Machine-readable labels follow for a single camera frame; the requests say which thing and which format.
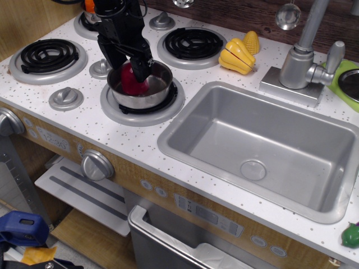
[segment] sink drain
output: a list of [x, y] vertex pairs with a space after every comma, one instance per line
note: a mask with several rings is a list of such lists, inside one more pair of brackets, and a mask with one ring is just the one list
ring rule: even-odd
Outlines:
[[264, 165], [257, 161], [247, 161], [241, 166], [242, 175], [249, 180], [261, 180], [266, 175]]

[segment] faucet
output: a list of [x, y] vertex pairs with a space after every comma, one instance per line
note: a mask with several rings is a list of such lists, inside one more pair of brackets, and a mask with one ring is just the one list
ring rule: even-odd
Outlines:
[[314, 63], [312, 44], [330, 0], [315, 0], [298, 43], [288, 52], [282, 69], [271, 67], [260, 90], [315, 107], [324, 85], [330, 85], [344, 54], [345, 44], [329, 49], [326, 67]]

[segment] gray sink basin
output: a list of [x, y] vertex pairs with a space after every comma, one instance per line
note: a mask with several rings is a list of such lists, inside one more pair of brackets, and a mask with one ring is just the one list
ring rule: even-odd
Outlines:
[[345, 214], [359, 128], [222, 82], [202, 87], [158, 138], [166, 155], [316, 222]]

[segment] green tray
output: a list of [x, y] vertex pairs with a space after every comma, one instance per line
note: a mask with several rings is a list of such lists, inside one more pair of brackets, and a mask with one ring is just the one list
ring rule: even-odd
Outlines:
[[359, 69], [359, 66], [357, 66], [355, 63], [348, 61], [348, 60], [342, 60], [341, 64], [339, 65], [333, 82], [328, 88], [332, 90], [333, 93], [338, 95], [344, 102], [346, 102], [352, 109], [354, 109], [356, 112], [359, 113], [359, 103], [354, 101], [353, 99], [349, 98], [343, 91], [340, 89], [338, 85], [338, 79], [340, 75], [346, 71], [352, 70], [352, 69]]

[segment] blue clamp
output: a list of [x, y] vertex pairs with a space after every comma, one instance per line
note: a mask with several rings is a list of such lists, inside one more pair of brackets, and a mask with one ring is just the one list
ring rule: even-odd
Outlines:
[[37, 214], [11, 211], [0, 217], [0, 242], [39, 247], [45, 244], [49, 232], [49, 226]]

